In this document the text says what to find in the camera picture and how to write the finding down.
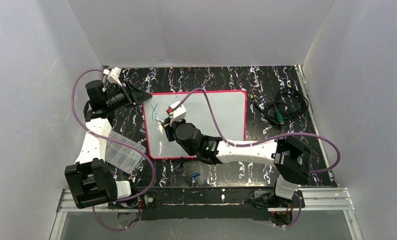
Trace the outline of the blue marker cap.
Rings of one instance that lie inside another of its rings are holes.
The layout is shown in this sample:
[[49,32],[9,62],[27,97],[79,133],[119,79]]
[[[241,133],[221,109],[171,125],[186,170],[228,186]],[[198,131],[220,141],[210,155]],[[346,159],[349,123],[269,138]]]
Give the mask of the blue marker cap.
[[196,178],[196,177],[198,177],[198,176],[200,176],[201,174],[199,173],[199,172],[196,172],[196,173],[193,173],[193,174],[191,174],[190,175],[190,178],[191,179],[194,179],[194,178]]

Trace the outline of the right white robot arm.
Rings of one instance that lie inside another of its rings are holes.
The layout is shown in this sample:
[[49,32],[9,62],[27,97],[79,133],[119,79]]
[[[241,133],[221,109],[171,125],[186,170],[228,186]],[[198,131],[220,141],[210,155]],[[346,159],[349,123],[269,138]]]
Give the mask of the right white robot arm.
[[302,185],[309,183],[311,150],[293,136],[283,136],[258,144],[255,141],[232,141],[204,135],[192,123],[160,122],[169,142],[176,142],[188,156],[208,165],[249,162],[274,166],[279,177],[271,192],[251,197],[248,203],[256,208],[292,208],[293,196]]

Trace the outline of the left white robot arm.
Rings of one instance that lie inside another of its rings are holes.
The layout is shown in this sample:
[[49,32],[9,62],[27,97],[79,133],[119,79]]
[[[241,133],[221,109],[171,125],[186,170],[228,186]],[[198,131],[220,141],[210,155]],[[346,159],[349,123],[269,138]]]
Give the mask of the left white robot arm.
[[112,130],[115,110],[136,107],[152,98],[131,83],[93,80],[85,85],[89,100],[84,106],[87,128],[79,156],[65,168],[64,175],[77,208],[116,202],[138,194],[128,180],[117,181],[108,168],[126,173],[144,159],[145,148]]

